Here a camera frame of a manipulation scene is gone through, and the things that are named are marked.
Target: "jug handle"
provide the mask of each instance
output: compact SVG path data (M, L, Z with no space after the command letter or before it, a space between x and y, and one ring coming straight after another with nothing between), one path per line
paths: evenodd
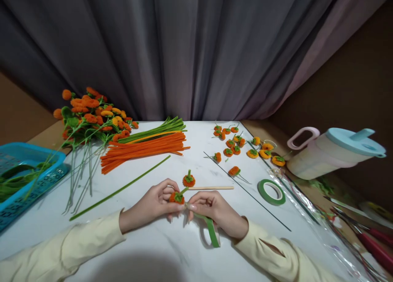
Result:
M302 143L300 146L295 146L293 143L294 139L296 139L298 136L300 136L301 133L303 133L306 130L310 131L312 133L312 136L308 140L306 140L304 143ZM287 145L288 145L288 147L290 147L293 150L300 150L300 149L303 149L310 141L316 139L319 135L320 135L320 132L315 127L310 127L310 126L303 127L301 129L299 129L299 131L297 133L295 133L295 135L287 141Z

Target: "hand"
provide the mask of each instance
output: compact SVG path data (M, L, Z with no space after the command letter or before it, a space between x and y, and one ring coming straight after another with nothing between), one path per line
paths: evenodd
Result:
M243 239L248 232L248 222L242 218L218 191L198 192L188 201L192 221L194 214L202 214L213 219L229 236Z
M180 192L179 187L170 179L152 186L138 203L120 213L119 226L122 233L143 226L163 214L184 210L184 205L169 203L169 198L175 191Z

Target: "fingernail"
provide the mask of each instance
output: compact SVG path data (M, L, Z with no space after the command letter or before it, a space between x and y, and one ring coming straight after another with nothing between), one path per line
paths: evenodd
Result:
M195 211L195 210L197 209L197 207L196 207L195 204L189 204L189 205L188 205L188 209L189 209L189 210L192 210L192 211Z

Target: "plastic jug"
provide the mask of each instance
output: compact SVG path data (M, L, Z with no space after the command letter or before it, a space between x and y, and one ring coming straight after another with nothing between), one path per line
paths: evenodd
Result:
M312 137L295 146L293 141L304 131L310 131ZM314 127L300 129L287 144L299 154L291 158L288 169L297 177L311 180L339 168L355 166L358 162L372 157L384 158L385 148L368 137L374 130L365 128L359 132L352 132L341 128L329 128L326 133L319 135Z

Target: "wall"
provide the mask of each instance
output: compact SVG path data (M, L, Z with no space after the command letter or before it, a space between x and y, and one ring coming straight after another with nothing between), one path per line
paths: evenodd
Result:
M4 109L3 113L6 113L0 116L0 145L15 141L26 142L57 121L52 113L2 73L0 88L1 108Z
M288 135L304 126L371 128L387 150L335 173L393 212L393 0L388 0L269 120Z

